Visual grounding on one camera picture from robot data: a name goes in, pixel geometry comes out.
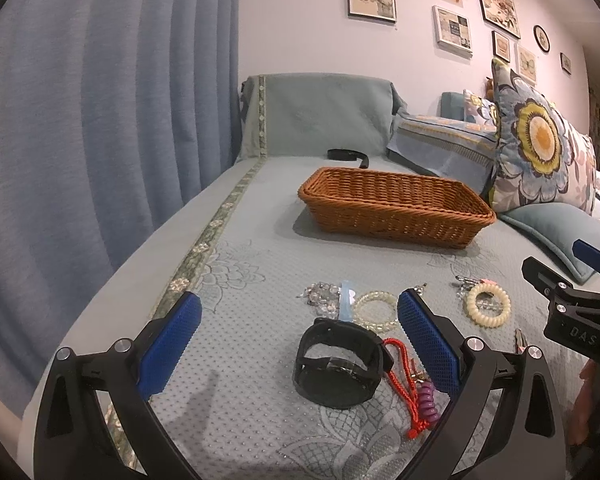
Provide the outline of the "person's right hand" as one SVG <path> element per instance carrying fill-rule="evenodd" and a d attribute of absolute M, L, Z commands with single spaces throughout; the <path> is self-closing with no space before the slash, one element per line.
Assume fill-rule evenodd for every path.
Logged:
<path fill-rule="evenodd" d="M 588 437 L 588 421 L 593 411 L 593 382 L 596 374 L 596 363 L 588 360 L 580 373 L 583 384 L 569 417 L 567 444 L 581 445 Z"/>

